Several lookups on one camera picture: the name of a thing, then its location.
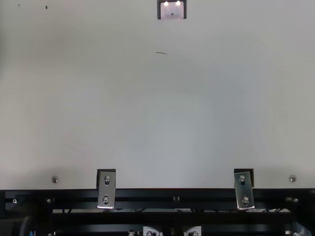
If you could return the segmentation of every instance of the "black aluminum frame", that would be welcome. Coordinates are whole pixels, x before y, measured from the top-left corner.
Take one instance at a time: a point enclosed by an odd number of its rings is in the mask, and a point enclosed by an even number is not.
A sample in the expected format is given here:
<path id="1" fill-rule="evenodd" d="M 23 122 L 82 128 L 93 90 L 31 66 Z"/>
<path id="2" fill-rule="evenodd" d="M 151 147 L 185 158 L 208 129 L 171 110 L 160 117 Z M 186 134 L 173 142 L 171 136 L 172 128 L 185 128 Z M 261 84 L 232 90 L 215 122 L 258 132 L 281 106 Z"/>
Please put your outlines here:
<path id="1" fill-rule="evenodd" d="M 144 225 L 160 227 L 164 236 L 172 231 L 182 236 L 184 226 L 202 226 L 203 236 L 284 235 L 298 231 L 296 222 L 314 235 L 314 189 L 253 189 L 253 197 L 258 209 L 290 212 L 239 211 L 235 189 L 116 189 L 118 209 L 189 208 L 193 212 L 53 213 L 54 209 L 97 208 L 97 189 L 5 190 L 0 191 L 0 218 L 31 216 L 41 236 L 53 232 L 57 236 L 126 236 L 130 230 L 141 234 Z"/>

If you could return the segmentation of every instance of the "black metal bar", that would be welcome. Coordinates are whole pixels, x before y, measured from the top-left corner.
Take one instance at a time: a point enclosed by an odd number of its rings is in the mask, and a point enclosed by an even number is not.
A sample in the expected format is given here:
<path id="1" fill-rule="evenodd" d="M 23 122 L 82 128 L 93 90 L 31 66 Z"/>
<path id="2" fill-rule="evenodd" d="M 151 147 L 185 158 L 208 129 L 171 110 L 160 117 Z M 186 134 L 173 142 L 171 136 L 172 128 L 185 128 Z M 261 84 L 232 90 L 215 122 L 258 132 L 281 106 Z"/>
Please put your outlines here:
<path id="1" fill-rule="evenodd" d="M 5 216 L 5 201 L 4 201 L 4 191 L 0 191 L 0 219 Z"/>
<path id="2" fill-rule="evenodd" d="M 313 201 L 312 189 L 254 189 L 256 208 L 294 208 L 300 202 Z M 286 198 L 298 198 L 299 203 Z M 5 209 L 13 207 L 12 200 L 44 201 L 54 199 L 53 209 L 97 208 L 96 189 L 74 190 L 7 190 Z M 115 208 L 198 208 L 236 209 L 234 189 L 116 189 Z"/>
<path id="3" fill-rule="evenodd" d="M 295 219 L 290 212 L 186 213 L 186 212 L 110 212 L 54 214 L 58 225 L 88 224 L 161 224 L 180 222 L 183 225 L 203 224 L 289 224 Z"/>

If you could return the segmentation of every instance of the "metal bracket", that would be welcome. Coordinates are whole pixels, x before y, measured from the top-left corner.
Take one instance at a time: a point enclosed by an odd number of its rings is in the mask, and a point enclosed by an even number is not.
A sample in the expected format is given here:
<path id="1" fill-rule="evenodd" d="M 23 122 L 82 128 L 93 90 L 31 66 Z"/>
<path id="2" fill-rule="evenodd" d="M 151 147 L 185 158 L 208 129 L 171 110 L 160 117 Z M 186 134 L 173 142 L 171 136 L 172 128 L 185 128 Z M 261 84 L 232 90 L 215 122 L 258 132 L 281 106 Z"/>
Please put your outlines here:
<path id="1" fill-rule="evenodd" d="M 250 172 L 234 174 L 237 208 L 245 210 L 255 208 L 252 195 L 252 181 Z"/>
<path id="2" fill-rule="evenodd" d="M 98 170 L 97 208 L 113 209 L 115 204 L 116 172 Z"/>
<path id="3" fill-rule="evenodd" d="M 192 228 L 189 228 L 184 233 L 186 236 L 201 236 L 201 226 L 195 226 Z"/>
<path id="4" fill-rule="evenodd" d="M 163 236 L 163 233 L 158 229 L 155 229 L 150 226 L 143 226 L 143 236 Z"/>

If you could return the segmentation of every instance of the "white panel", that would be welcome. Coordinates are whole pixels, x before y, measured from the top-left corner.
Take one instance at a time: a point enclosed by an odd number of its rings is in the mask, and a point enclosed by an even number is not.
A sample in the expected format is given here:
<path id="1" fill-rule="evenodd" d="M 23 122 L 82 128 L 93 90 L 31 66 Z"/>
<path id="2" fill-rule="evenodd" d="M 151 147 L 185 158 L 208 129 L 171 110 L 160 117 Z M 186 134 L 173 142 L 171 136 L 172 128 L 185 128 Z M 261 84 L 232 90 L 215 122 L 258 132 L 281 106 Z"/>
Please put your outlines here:
<path id="1" fill-rule="evenodd" d="M 314 188 L 314 0 L 156 8 L 0 0 L 0 189 Z"/>

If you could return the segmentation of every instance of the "screw head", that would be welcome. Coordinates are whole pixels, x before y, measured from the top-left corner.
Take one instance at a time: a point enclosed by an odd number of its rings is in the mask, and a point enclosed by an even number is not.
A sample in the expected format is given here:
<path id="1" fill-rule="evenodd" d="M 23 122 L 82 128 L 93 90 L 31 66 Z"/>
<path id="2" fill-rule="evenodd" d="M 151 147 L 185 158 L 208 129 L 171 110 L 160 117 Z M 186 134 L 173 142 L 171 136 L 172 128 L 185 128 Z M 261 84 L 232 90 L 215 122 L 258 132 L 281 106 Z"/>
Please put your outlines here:
<path id="1" fill-rule="evenodd" d="M 290 175 L 290 181 L 295 182 L 296 181 L 296 176 L 295 175 Z"/>
<path id="2" fill-rule="evenodd" d="M 104 196 L 103 203 L 106 205 L 106 204 L 108 204 L 108 202 L 109 202 L 108 196 Z"/>
<path id="3" fill-rule="evenodd" d="M 243 197 L 243 203 L 244 205 L 248 205 L 248 203 L 250 202 L 249 198 L 248 197 Z"/>
<path id="4" fill-rule="evenodd" d="M 105 184 L 108 185 L 110 182 L 110 176 L 105 176 Z"/>
<path id="5" fill-rule="evenodd" d="M 240 182 L 244 182 L 245 181 L 245 176 L 240 176 Z"/>
<path id="6" fill-rule="evenodd" d="M 53 183 L 58 183 L 59 177 L 58 177 L 58 176 L 53 176 L 53 177 L 51 178 L 51 181 L 52 181 Z"/>

